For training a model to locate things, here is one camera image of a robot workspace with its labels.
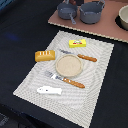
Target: round plate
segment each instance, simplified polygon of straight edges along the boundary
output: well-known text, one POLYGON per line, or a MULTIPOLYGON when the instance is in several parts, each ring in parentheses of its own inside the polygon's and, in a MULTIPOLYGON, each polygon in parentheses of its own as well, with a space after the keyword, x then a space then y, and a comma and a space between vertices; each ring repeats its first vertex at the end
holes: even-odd
POLYGON ((81 73, 83 64, 79 57, 68 54, 56 61, 56 71, 64 77, 74 77, 81 73))

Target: striped placemat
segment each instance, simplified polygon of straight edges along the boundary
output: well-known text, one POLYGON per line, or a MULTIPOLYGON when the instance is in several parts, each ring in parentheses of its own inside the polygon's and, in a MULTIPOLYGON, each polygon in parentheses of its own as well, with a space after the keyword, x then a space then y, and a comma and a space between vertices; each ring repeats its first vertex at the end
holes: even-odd
POLYGON ((111 43, 59 31, 46 49, 55 50, 56 59, 36 63, 13 94, 79 126, 88 128, 113 47, 114 45, 111 43), (87 46, 69 48, 68 41, 70 39, 85 39, 87 46), (97 58, 97 62, 81 59, 84 65, 83 72, 79 76, 72 78, 72 80, 84 84, 84 89, 69 85, 63 81, 50 79, 44 75, 46 70, 57 74, 55 62, 64 55, 64 53, 57 50, 58 48, 97 58), (41 86, 60 87, 63 91, 60 96, 41 95, 36 92, 36 89, 41 86))

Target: butter knife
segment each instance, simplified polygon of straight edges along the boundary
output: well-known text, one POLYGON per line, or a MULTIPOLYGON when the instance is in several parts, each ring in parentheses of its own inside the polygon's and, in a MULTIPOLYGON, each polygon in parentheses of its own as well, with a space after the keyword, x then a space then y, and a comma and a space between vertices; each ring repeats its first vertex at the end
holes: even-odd
POLYGON ((85 88, 85 86, 81 83, 69 80, 69 79, 61 77, 61 76, 57 76, 56 74, 53 74, 52 72, 49 72, 49 71, 45 71, 45 76, 50 77, 52 79, 62 80, 68 84, 74 85, 74 86, 79 87, 79 88, 85 88))
POLYGON ((61 52, 63 52, 63 53, 66 53, 66 54, 74 54, 74 55, 77 55, 79 58, 82 58, 82 59, 85 59, 85 60, 90 60, 90 61, 93 61, 93 62, 96 62, 97 61, 97 59, 96 58, 93 58, 93 57, 84 56, 84 55, 81 55, 81 54, 75 54, 75 53, 68 52, 68 51, 61 50, 61 49, 58 49, 58 50, 61 51, 61 52))

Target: dark table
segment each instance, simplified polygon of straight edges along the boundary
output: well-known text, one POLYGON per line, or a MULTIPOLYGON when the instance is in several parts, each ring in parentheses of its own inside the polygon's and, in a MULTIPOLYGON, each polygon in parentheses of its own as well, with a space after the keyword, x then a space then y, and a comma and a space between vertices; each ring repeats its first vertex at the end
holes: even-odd
POLYGON ((35 52, 45 50, 61 30, 114 44, 90 128, 128 128, 128 44, 48 24, 60 2, 17 0, 0 14, 0 113, 7 107, 28 115, 31 122, 81 128, 13 95, 36 64, 35 52))

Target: wooden handle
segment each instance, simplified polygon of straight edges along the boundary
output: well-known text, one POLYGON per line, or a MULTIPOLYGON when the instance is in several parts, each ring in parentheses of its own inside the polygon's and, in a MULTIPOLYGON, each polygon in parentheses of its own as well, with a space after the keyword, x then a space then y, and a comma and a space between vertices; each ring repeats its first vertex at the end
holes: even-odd
POLYGON ((84 56, 84 55, 81 55, 81 54, 78 54, 78 57, 80 57, 82 59, 85 59, 85 60, 90 60, 90 61, 93 61, 93 62, 96 62, 97 61, 96 58, 89 57, 89 56, 84 56))
POLYGON ((85 86, 83 84, 75 82, 75 81, 72 81, 72 80, 69 80, 67 78, 64 78, 63 81, 66 82, 66 83, 69 83, 71 85, 74 85, 76 87, 79 87, 79 88, 85 88, 85 86))

